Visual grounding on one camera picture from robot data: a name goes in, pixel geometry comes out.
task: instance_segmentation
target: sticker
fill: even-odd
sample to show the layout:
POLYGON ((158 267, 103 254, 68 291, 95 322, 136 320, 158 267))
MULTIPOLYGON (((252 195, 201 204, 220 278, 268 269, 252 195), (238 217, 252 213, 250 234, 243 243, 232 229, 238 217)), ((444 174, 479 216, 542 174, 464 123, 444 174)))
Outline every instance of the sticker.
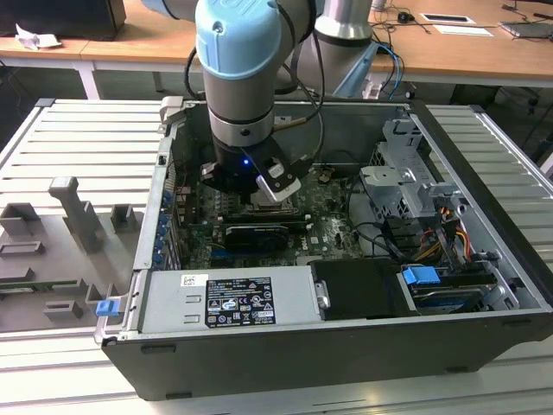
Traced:
POLYGON ((270 278, 206 279, 205 284, 210 329, 277 322, 270 278))
POLYGON ((209 274, 183 274, 181 287, 205 287, 209 274))

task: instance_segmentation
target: robotic arm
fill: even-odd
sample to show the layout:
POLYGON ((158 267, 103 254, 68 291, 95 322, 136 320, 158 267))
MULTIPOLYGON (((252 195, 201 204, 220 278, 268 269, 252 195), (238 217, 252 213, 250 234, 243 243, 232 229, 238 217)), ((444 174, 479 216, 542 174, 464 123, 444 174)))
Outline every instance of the robotic arm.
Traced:
POLYGON ((291 163, 271 136, 279 69, 288 62, 292 79, 316 78, 309 86, 320 87, 313 74, 321 62, 330 92, 343 87, 348 75, 359 83, 362 73, 362 81, 372 61, 360 61, 372 37, 371 1, 327 0, 318 19, 315 0, 143 2, 196 23, 216 154, 215 163, 202 166, 202 181, 224 192, 251 194, 260 188, 273 201, 295 193, 313 159, 291 163))

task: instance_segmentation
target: warning label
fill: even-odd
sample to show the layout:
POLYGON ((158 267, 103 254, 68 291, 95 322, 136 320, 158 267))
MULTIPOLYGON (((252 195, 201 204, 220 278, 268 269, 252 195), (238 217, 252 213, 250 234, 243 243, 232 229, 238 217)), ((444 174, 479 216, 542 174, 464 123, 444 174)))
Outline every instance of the warning label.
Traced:
POLYGON ((275 324, 270 278, 209 279, 206 285, 206 326, 275 324))

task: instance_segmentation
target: desk leg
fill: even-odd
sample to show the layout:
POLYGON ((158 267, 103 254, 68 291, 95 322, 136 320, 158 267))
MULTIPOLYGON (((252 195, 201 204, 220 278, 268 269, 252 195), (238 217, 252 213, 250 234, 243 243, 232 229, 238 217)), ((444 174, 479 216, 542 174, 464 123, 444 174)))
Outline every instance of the desk leg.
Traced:
POLYGON ((159 72, 152 72, 152 75, 154 76, 154 86, 156 87, 156 92, 162 93, 164 91, 162 75, 159 72))
POLYGON ((94 78, 94 65, 92 62, 76 62, 73 66, 75 70, 79 72, 80 80, 85 88, 86 97, 88 99, 102 99, 104 94, 94 78))
POLYGON ((387 77, 387 73, 369 73, 366 79, 366 87, 363 90, 363 99, 378 99, 382 85, 387 77))

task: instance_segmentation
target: motherboard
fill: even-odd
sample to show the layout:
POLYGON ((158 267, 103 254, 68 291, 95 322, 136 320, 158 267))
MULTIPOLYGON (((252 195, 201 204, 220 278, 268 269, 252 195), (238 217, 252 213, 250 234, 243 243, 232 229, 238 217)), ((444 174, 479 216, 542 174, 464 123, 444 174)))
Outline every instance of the motherboard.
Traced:
POLYGON ((199 182, 177 192, 183 269, 307 265, 361 258, 346 217, 346 181, 315 169, 282 203, 257 192, 244 201, 199 182))

